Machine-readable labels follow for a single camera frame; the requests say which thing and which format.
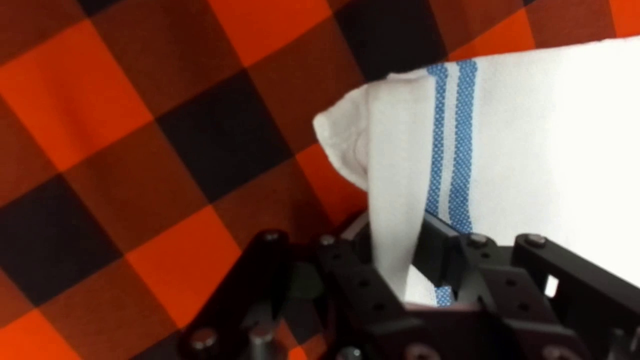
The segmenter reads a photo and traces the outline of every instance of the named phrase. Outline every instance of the red and black checkered background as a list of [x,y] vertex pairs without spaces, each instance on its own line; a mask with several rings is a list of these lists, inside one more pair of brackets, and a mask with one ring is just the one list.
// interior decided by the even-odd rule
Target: red and black checkered background
[[[254,233],[308,241],[365,207],[314,114],[389,72],[639,18],[637,0],[2,0],[0,359],[175,359]],[[285,318],[290,358],[315,359],[313,312]]]

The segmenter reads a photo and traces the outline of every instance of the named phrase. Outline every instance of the kitchen towel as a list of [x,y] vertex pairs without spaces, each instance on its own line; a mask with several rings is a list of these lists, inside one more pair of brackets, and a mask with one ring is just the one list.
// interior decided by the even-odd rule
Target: kitchen towel
[[369,193],[396,295],[433,291],[406,283],[424,210],[501,245],[544,234],[640,285],[639,64],[640,37],[439,63],[320,113],[329,160]]

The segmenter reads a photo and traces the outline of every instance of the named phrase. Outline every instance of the mounting hole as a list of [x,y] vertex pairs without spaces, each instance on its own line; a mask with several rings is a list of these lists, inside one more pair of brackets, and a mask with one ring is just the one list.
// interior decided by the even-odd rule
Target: mounting hole
[[526,302],[521,302],[518,304],[518,310],[524,311],[525,313],[529,311],[529,305]]
[[373,304],[373,309],[375,311],[384,311],[385,308],[387,308],[387,307],[381,302],[377,302],[377,303]]

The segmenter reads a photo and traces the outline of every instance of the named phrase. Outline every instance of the plaid fabric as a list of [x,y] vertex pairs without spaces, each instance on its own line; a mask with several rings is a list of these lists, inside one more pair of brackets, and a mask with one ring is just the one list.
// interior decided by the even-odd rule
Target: plaid fabric
[[[629,0],[4,0],[0,358],[175,359],[264,227],[365,207],[311,120],[442,60],[640,33]],[[278,330],[324,349],[309,304]]]

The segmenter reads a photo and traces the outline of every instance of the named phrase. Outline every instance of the blue stripe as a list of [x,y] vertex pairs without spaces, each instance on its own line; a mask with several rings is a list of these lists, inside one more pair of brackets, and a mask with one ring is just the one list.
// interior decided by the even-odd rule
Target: blue stripe
[[444,64],[435,64],[427,68],[429,75],[436,78],[436,104],[433,115],[433,141],[431,149],[431,178],[427,195],[426,210],[438,216],[440,202],[440,183],[442,182],[442,158],[444,153],[444,101],[447,93],[449,71]]
[[470,233],[472,225],[469,215],[469,184],[473,155],[472,131],[477,63],[474,60],[464,60],[459,61],[458,66],[460,78],[456,94],[456,147],[449,194],[449,218],[455,230]]

